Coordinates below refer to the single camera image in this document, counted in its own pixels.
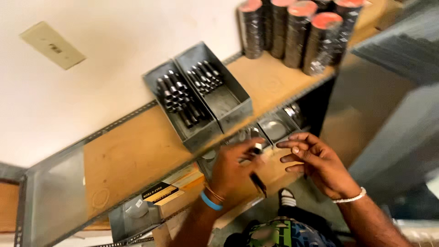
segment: blue wristband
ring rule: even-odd
[[[200,195],[201,195],[201,199],[207,204],[207,206],[211,207],[213,210],[220,211],[221,209],[223,209],[222,205],[216,205],[209,198],[207,198],[207,196],[204,193],[204,191],[201,191]]]

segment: right hand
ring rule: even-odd
[[[319,190],[332,200],[348,199],[361,193],[361,188],[351,177],[334,150],[311,133],[292,134],[288,141],[279,142],[278,148],[289,148],[291,154],[281,158],[282,163],[299,161],[285,170],[304,171]]]

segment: left hand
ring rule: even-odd
[[[222,146],[219,150],[218,159],[213,165],[212,182],[210,188],[218,195],[226,198],[227,195],[237,188],[251,172],[264,164],[260,155],[251,156],[247,152],[256,143],[263,143],[264,138],[253,138],[242,143]],[[241,165],[239,160],[248,159],[251,163]]]

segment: white bracelet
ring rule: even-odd
[[[340,199],[340,200],[332,200],[333,203],[348,203],[348,202],[353,202],[355,200],[360,199],[361,197],[366,195],[366,189],[361,187],[361,193],[359,195],[357,195],[356,197],[352,197],[349,199]]]

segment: shoe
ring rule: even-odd
[[[287,188],[281,188],[278,192],[279,195],[279,208],[281,207],[295,207],[296,199],[293,192]]]

